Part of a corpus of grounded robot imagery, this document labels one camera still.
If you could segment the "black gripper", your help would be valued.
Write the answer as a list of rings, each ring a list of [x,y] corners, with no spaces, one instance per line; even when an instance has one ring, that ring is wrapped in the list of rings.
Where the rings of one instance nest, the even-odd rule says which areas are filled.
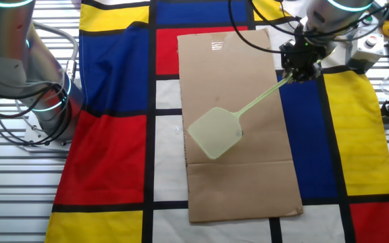
[[[326,57],[324,46],[312,45],[305,39],[289,40],[280,46],[282,78],[303,83],[321,74],[321,60]]]

